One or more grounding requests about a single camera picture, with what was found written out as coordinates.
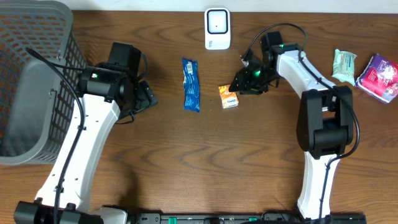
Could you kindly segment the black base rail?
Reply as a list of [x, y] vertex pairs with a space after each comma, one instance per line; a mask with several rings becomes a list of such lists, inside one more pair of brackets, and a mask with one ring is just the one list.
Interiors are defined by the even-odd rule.
[[137, 213], [127, 218], [130, 224], [256, 224], [256, 223], [331, 223], [367, 224], [365, 215], [329, 215], [320, 222], [304, 220], [298, 214], [267, 211], [262, 215], [165, 215]]

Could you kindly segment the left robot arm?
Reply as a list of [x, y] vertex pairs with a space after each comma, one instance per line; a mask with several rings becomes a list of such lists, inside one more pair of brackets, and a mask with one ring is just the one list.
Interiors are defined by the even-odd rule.
[[57, 160], [33, 202], [20, 201], [16, 223], [130, 223], [129, 212], [90, 210], [91, 188], [115, 124], [157, 104], [148, 83], [128, 67], [86, 67], [79, 74], [73, 118]]

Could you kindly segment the blue snack bar wrapper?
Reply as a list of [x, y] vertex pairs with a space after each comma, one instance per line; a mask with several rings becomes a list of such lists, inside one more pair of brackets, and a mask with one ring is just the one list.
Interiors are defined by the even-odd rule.
[[200, 85], [198, 81], [198, 62], [187, 58], [182, 59], [183, 87], [185, 110], [200, 112]]

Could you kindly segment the orange tissue packet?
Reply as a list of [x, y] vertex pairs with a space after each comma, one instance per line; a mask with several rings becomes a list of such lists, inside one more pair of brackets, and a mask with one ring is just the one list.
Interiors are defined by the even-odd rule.
[[239, 105], [239, 100], [235, 92], [229, 92], [230, 85], [219, 86], [219, 93], [223, 109], [236, 107]]

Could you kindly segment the red purple snack packet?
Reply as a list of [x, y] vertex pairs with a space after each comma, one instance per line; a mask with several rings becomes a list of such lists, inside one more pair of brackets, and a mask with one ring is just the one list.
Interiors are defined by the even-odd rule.
[[397, 96], [397, 64], [376, 54], [370, 59], [355, 86], [383, 103]]

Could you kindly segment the grey plastic mesh basket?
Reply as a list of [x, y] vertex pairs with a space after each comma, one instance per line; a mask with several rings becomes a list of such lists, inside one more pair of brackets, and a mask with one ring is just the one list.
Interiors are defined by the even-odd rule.
[[75, 86], [86, 61], [73, 14], [57, 1], [1, 1], [1, 164], [53, 164], [73, 113], [70, 89], [34, 49]]

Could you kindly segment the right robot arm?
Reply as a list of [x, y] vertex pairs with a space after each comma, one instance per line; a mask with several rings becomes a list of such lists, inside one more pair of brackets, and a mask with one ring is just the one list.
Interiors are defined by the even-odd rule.
[[358, 144], [354, 132], [358, 119], [352, 91], [325, 78], [307, 59], [298, 44], [262, 47], [263, 59], [248, 50], [230, 85], [231, 92], [260, 95], [283, 78], [300, 98], [297, 141], [304, 152], [305, 168], [298, 218], [303, 222], [330, 223], [330, 195], [335, 171], [348, 145]]

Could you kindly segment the teal wet wipes packet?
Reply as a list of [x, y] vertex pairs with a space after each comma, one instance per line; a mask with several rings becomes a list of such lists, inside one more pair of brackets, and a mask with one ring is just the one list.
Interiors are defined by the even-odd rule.
[[348, 82], [354, 86], [354, 61], [356, 57], [357, 55], [354, 53], [336, 49], [332, 77], [338, 79], [340, 82]]

